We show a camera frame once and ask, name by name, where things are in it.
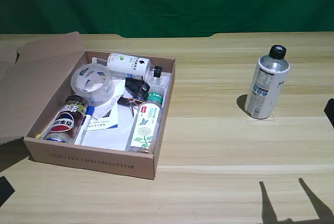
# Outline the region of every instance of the silver can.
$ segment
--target silver can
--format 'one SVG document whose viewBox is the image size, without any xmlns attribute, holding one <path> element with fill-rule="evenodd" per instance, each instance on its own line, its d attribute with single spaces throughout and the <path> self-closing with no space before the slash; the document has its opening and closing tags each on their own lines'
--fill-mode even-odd
<svg viewBox="0 0 334 224">
<path fill-rule="evenodd" d="M 273 45 L 268 55 L 262 56 L 256 65 L 245 103 L 245 111 L 256 119 L 270 116 L 281 88 L 290 70 L 284 57 L 287 50 Z"/>
</svg>

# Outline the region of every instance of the cable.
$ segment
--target cable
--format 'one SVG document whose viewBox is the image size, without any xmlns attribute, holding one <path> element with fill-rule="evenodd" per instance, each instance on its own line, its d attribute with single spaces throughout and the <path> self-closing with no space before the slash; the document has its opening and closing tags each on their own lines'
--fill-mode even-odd
<svg viewBox="0 0 334 224">
<path fill-rule="evenodd" d="M 146 101 L 150 86 L 143 80 L 126 78 L 125 88 L 132 95 L 132 98 L 121 96 L 117 104 L 130 107 L 132 109 L 132 115 L 134 116 L 133 107 L 140 106 Z"/>
</svg>

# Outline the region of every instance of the white bottle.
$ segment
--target white bottle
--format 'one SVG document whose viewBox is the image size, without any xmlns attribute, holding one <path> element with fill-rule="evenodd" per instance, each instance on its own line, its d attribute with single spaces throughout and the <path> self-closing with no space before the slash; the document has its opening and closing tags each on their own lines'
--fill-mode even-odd
<svg viewBox="0 0 334 224">
<path fill-rule="evenodd" d="M 245 103 L 250 116 L 256 119 L 270 116 L 290 70 L 289 62 L 284 59 L 286 52 L 285 47 L 273 45 L 269 55 L 258 60 Z"/>
<path fill-rule="evenodd" d="M 154 67 L 148 58 L 141 58 L 121 53 L 111 53 L 107 68 L 113 72 L 126 74 L 126 78 L 148 80 L 153 75 Z"/>
</svg>

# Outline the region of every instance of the black object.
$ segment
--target black object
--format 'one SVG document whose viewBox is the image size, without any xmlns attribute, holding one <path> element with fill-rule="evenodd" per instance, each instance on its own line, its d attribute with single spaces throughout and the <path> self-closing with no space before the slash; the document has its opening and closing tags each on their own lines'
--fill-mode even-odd
<svg viewBox="0 0 334 224">
<path fill-rule="evenodd" d="M 126 78 L 125 88 L 131 94 L 132 98 L 124 98 L 121 96 L 117 104 L 124 107 L 134 107 L 146 101 L 150 86 L 143 80 Z"/>
<path fill-rule="evenodd" d="M 6 177 L 0 177 L 0 207 L 5 203 L 6 200 L 15 192 Z"/>
<path fill-rule="evenodd" d="M 324 109 L 325 114 L 327 115 L 329 121 L 331 122 L 332 126 L 334 127 L 334 99 L 330 99 L 327 102 L 327 105 Z"/>
<path fill-rule="evenodd" d="M 269 56 L 277 60 L 282 60 L 287 53 L 287 49 L 282 45 L 273 45 L 270 49 Z"/>
<path fill-rule="evenodd" d="M 162 72 L 162 67 L 161 66 L 155 66 L 153 76 L 156 77 L 156 78 L 160 78 L 161 77 L 161 72 Z"/>
</svg>

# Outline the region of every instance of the plastic bottle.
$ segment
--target plastic bottle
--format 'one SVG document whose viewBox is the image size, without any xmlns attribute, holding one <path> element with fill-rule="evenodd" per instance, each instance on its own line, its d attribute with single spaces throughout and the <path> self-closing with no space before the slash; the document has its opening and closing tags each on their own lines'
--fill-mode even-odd
<svg viewBox="0 0 334 224">
<path fill-rule="evenodd" d="M 147 100 L 138 109 L 125 151 L 154 153 L 164 96 L 160 76 L 161 72 L 155 72 Z"/>
<path fill-rule="evenodd" d="M 285 47 L 273 45 L 269 55 L 258 60 L 245 103 L 246 113 L 253 118 L 265 119 L 275 107 L 290 70 L 289 62 L 284 59 L 286 52 Z"/>
<path fill-rule="evenodd" d="M 111 53 L 106 66 L 113 72 L 126 74 L 126 78 L 143 79 L 144 81 L 153 76 L 155 69 L 148 58 L 121 53 Z"/>
</svg>

